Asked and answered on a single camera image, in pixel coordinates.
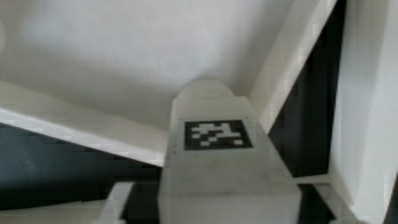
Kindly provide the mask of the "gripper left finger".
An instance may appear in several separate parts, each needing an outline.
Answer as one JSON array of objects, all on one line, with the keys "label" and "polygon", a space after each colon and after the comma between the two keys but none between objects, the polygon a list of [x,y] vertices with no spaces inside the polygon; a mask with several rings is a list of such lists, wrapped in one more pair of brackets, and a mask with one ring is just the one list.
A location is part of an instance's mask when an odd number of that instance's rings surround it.
[{"label": "gripper left finger", "polygon": [[91,224],[160,224],[156,182],[117,182]]}]

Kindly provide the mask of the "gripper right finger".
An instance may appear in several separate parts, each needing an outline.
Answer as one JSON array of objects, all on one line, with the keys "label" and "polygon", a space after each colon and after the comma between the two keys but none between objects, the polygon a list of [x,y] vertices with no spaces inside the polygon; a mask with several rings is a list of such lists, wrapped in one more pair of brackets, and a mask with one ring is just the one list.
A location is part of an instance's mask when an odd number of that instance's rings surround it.
[{"label": "gripper right finger", "polygon": [[354,215],[329,184],[300,183],[302,202],[297,224],[368,224]]}]

